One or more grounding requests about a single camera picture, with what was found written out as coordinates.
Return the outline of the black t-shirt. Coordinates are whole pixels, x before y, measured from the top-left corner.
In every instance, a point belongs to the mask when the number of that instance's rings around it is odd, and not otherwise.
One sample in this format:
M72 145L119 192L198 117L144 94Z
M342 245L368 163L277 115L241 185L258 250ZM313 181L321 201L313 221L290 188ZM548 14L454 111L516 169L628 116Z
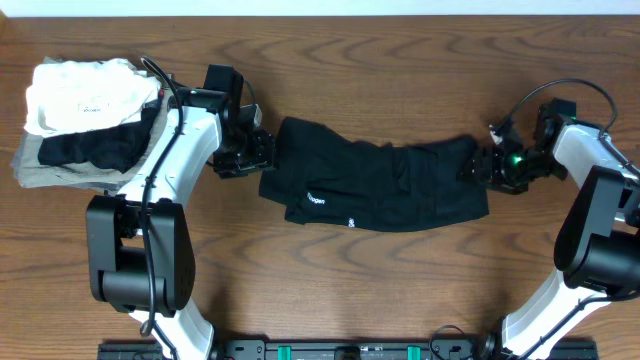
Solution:
M278 166L262 174L259 194L300 225L414 232L472 221L488 215L487 191L458 174L476 148L466 135L377 146L287 117L276 137Z

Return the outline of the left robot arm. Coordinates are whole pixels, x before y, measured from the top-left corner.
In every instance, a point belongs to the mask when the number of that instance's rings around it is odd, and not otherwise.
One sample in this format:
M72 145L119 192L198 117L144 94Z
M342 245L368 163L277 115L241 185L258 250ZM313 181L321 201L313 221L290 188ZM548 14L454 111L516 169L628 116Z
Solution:
M185 209L201 172L245 176L273 163L256 103L234 92L182 88L139 173L86 210L93 297L138 321L140 342L107 342L100 359L223 359L192 292L196 261Z

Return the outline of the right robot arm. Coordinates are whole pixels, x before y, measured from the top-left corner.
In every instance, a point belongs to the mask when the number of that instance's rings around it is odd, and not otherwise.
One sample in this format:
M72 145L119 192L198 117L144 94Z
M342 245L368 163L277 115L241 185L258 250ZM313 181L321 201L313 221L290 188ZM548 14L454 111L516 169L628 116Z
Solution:
M571 178L579 192L562 224L551 275L477 346L477 359L595 359L592 341L567 334L593 312L639 296L639 171L606 132L571 115L542 115L523 149L509 125L490 131L461 180L509 194L535 178Z

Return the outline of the black folded garment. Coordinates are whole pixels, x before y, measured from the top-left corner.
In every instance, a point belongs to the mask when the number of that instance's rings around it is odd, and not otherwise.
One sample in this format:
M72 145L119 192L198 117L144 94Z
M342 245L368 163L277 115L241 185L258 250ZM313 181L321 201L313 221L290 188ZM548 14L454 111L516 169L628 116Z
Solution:
M58 166L89 162L99 169L125 173L142 157L151 139L162 99L146 103L139 122L45 138L38 151L41 165Z

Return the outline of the beige folded garment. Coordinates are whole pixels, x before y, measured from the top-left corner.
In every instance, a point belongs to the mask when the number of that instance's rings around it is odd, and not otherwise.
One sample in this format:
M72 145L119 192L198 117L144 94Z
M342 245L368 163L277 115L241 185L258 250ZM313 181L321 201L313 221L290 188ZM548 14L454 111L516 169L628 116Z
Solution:
M127 172L99 169L89 162L61 167L41 165L37 155L45 137L24 132L11 163L15 178L24 188L70 186L94 188L99 192L117 192L136 176L166 128L168 103L173 100L173 96L161 93L157 99L162 99L162 107L155 118L148 147L140 160Z

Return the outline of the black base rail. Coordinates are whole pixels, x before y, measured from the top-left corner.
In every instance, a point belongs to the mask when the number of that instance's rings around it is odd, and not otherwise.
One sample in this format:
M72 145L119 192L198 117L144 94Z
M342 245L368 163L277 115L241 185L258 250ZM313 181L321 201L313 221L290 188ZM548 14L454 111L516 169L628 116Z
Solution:
M235 340L225 345L214 344L208 358L205 355L183 356L181 350L165 355L159 343L107 342L98 346L96 359L229 359L229 360L429 360L481 359L467 340L436 339L428 342L331 343L331 342L270 342ZM552 360L600 359L593 341L561 341L550 352Z

